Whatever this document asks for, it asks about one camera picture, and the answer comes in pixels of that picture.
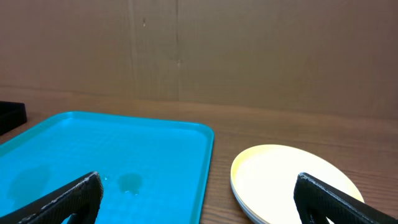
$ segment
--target cardboard wall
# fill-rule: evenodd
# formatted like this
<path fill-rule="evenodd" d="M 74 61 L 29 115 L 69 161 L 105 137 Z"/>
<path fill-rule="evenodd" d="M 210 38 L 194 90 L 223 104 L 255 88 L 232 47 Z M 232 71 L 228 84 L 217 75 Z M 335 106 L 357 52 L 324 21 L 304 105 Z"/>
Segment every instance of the cardboard wall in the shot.
<path fill-rule="evenodd" d="M 3 0 L 0 86 L 398 118 L 398 2 Z"/>

